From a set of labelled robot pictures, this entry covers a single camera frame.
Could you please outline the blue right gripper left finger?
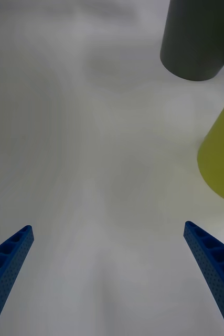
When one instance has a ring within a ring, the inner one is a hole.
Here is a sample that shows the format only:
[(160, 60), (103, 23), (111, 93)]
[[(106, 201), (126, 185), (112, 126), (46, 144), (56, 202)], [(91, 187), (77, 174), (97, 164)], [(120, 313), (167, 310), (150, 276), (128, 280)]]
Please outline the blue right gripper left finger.
[(27, 225), (0, 244), (0, 315), (33, 242)]

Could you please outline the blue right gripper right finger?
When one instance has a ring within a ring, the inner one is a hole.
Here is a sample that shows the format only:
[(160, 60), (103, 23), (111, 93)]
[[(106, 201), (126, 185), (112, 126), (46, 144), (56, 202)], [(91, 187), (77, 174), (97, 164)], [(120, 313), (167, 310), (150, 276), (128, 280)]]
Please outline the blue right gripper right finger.
[(184, 238), (224, 319), (224, 244), (191, 221)]

